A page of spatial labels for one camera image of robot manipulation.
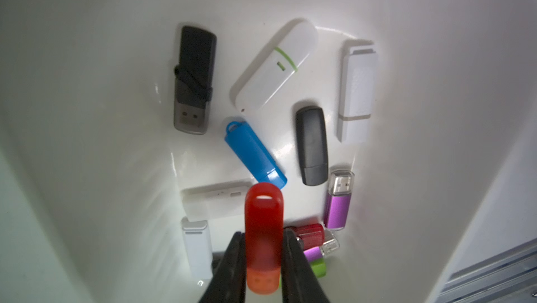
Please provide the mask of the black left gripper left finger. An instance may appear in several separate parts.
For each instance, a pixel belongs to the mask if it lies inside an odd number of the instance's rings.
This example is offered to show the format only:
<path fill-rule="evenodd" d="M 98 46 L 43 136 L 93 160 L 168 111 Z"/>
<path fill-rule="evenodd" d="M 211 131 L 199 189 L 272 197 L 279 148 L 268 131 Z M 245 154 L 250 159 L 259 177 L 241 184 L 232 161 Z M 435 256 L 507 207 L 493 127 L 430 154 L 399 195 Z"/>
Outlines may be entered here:
<path fill-rule="evenodd" d="M 199 303 L 242 303 L 246 298 L 245 237 L 235 232 Z"/>

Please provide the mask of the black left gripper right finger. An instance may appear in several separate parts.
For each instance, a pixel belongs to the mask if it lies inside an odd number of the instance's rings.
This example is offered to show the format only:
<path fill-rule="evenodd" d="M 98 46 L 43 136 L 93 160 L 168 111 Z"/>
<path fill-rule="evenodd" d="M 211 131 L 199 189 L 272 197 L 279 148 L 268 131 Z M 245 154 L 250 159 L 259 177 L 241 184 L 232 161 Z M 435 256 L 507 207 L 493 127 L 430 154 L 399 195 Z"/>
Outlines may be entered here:
<path fill-rule="evenodd" d="M 282 234 L 282 301 L 285 303 L 325 302 L 324 293 L 311 269 L 295 232 L 283 230 Z"/>

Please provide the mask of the green usb flash drive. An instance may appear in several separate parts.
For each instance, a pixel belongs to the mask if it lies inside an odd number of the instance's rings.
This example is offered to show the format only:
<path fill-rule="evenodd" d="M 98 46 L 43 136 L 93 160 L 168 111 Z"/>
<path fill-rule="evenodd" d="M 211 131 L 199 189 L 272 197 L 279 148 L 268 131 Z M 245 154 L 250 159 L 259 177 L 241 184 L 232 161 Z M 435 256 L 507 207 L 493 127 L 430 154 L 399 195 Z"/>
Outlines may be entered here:
<path fill-rule="evenodd" d="M 327 275 L 327 265 L 324 258 L 319 258 L 310 262 L 310 267 L 314 275 L 319 279 Z"/>

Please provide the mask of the purple clear cap usb drive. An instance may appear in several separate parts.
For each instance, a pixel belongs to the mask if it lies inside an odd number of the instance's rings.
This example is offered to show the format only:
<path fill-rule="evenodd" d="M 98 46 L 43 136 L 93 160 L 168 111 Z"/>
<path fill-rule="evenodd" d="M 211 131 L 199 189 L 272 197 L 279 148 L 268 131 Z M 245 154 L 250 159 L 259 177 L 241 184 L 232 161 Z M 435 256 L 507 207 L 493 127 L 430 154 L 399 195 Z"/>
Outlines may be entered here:
<path fill-rule="evenodd" d="M 337 251 L 339 248 L 340 244 L 337 238 L 329 236 L 320 246 L 308 248 L 303 253 L 306 256 L 307 261 L 314 262 Z"/>

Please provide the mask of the red black usb drive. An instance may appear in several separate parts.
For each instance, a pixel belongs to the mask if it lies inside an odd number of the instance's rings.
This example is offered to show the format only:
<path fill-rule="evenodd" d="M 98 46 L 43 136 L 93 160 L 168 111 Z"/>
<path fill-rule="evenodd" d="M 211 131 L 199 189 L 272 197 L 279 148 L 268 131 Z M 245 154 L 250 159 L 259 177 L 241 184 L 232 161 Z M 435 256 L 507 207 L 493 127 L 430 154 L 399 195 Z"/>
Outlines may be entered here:
<path fill-rule="evenodd" d="M 324 244 L 324 226 L 320 223 L 307 226 L 287 226 L 285 230 L 292 230 L 304 251 Z"/>

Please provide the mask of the white clear cap usb drive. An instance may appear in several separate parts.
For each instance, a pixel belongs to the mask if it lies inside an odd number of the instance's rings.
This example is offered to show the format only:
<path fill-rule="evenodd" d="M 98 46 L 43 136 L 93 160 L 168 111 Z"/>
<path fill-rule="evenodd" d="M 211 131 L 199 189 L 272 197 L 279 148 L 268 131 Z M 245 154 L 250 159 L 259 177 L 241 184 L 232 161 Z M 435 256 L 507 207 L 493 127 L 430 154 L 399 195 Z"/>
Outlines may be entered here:
<path fill-rule="evenodd" d="M 192 276 L 198 280 L 211 279 L 213 249 L 208 222 L 206 220 L 189 221 L 184 217 L 181 225 Z"/>

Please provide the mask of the red orange usb drive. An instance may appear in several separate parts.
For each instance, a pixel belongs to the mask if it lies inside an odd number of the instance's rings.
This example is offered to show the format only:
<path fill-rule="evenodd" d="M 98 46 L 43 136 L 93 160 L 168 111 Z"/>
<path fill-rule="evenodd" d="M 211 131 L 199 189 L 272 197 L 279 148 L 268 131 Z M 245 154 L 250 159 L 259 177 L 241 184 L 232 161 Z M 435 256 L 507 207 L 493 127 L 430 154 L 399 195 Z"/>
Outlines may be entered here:
<path fill-rule="evenodd" d="M 258 295 L 278 289 L 281 275 L 284 201 L 270 183 L 250 188 L 245 202 L 246 281 Z"/>

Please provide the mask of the purple metal plug usb drive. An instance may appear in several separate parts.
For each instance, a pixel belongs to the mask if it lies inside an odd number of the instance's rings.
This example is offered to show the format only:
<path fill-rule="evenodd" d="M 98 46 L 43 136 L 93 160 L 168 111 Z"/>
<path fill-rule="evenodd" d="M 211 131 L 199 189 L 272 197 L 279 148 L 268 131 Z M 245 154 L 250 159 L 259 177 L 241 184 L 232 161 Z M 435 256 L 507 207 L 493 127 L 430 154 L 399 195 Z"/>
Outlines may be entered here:
<path fill-rule="evenodd" d="M 355 175 L 350 170 L 336 170 L 329 179 L 324 212 L 327 230 L 342 230 L 346 226 Z"/>

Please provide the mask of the blue usb flash drive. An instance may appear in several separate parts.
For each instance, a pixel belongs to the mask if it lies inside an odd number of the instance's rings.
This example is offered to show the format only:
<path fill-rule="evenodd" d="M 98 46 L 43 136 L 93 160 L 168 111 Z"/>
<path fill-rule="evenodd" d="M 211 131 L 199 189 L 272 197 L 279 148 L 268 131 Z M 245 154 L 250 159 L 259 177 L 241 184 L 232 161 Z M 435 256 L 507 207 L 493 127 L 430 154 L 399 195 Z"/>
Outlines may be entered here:
<path fill-rule="evenodd" d="M 225 141 L 258 183 L 286 186 L 287 177 L 247 122 L 230 122 Z"/>

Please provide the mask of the white plastic storage box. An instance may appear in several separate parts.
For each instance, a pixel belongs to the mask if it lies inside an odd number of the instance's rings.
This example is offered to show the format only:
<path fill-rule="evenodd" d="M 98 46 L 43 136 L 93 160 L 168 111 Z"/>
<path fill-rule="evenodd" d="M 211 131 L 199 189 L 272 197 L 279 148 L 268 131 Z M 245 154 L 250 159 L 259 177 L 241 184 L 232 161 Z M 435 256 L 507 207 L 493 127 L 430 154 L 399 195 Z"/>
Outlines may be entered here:
<path fill-rule="evenodd" d="M 318 45 L 246 118 L 319 218 L 295 110 L 324 109 L 331 166 L 357 176 L 332 302 L 433 302 L 536 109 L 536 0 L 1 0 L 1 301 L 196 302 L 182 193 L 250 178 L 225 143 L 238 89 L 290 23 Z M 180 31 L 217 37 L 204 135 L 173 125 Z M 343 57 L 373 44 L 366 142 L 337 137 Z"/>

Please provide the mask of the white ribbed usb drive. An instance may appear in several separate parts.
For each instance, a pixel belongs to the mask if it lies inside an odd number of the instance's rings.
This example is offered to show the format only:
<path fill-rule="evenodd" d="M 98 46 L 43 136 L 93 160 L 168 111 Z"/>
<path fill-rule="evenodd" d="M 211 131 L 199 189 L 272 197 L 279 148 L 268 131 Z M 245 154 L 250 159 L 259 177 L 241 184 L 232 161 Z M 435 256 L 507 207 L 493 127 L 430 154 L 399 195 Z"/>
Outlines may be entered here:
<path fill-rule="evenodd" d="M 378 54 L 373 44 L 352 46 L 343 57 L 337 137 L 343 144 L 364 143 L 376 89 Z"/>

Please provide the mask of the dark grey usb drive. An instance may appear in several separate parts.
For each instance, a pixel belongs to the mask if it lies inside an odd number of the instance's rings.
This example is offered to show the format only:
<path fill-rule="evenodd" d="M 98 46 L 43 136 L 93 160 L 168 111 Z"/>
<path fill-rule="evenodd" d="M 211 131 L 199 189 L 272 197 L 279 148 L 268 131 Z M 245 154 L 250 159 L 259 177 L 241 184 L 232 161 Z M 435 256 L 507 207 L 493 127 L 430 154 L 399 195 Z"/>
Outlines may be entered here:
<path fill-rule="evenodd" d="M 217 41 L 212 32 L 200 27 L 181 28 L 178 63 L 173 69 L 173 125 L 180 132 L 207 132 Z"/>

